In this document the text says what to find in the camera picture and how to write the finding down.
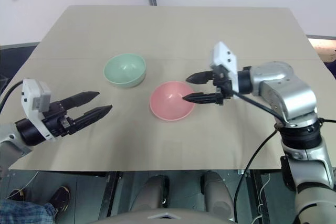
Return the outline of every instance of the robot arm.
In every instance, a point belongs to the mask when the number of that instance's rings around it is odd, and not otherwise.
[[[284,62],[269,62],[237,71],[236,56],[222,42],[213,51],[213,71],[191,75],[186,81],[216,86],[212,94],[193,93],[183,99],[223,105],[234,93],[260,96],[278,115],[285,156],[281,158],[284,179],[297,191],[296,211],[301,223],[334,223],[336,193],[334,175],[325,141],[320,134],[316,97]]]
[[[25,79],[21,102],[27,118],[0,125],[0,179],[11,164],[31,152],[33,146],[74,134],[103,118],[111,105],[90,110],[75,120],[67,115],[67,110],[86,104],[97,95],[99,92],[82,92],[50,103],[51,91],[44,82]]]

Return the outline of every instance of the person's leg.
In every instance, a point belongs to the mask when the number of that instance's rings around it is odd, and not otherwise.
[[[15,190],[9,198],[21,200],[17,195],[18,191]],[[70,191],[66,187],[60,187],[44,206],[10,199],[0,200],[0,223],[49,224],[54,223],[55,218],[67,209]]]

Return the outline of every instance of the bowl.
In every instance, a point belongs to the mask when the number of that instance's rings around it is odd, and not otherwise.
[[[184,82],[169,81],[158,86],[151,95],[150,108],[154,115],[167,121],[185,118],[195,107],[195,103],[182,99],[193,93],[191,87]]]
[[[104,67],[105,78],[117,87],[139,85],[146,75],[146,63],[136,54],[122,54],[110,59]]]

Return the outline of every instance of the white wire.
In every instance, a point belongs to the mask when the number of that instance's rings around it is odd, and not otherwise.
[[[9,199],[9,198],[13,197],[14,195],[18,194],[18,193],[21,192],[23,189],[25,189],[25,188],[30,184],[30,182],[32,182],[33,179],[37,176],[38,172],[39,172],[39,171],[37,171],[37,172],[35,173],[35,175],[32,177],[32,179],[31,179],[31,180],[30,180],[30,181],[29,181],[23,188],[21,188],[19,191],[17,191],[17,192],[14,193],[13,195],[8,196],[6,199]]]
[[[254,224],[254,222],[256,222],[257,219],[261,218],[263,215],[261,213],[261,210],[260,210],[260,207],[263,205],[263,200],[261,198],[261,193],[263,192],[262,190],[265,188],[265,186],[267,186],[267,184],[269,183],[269,181],[271,180],[271,174],[269,173],[268,174],[268,180],[266,181],[266,183],[261,187],[260,191],[259,191],[259,201],[261,202],[258,207],[257,207],[257,210],[258,210],[258,213],[260,215],[258,215],[256,218],[254,218],[251,222],[251,224]]]

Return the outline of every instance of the shoe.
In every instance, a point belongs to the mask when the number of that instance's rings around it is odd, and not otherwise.
[[[55,218],[61,213],[65,212],[68,208],[70,201],[70,191],[65,186],[61,186],[52,196],[49,203],[55,209]]]
[[[25,193],[23,190],[15,189],[10,193],[7,199],[15,201],[25,201]]]

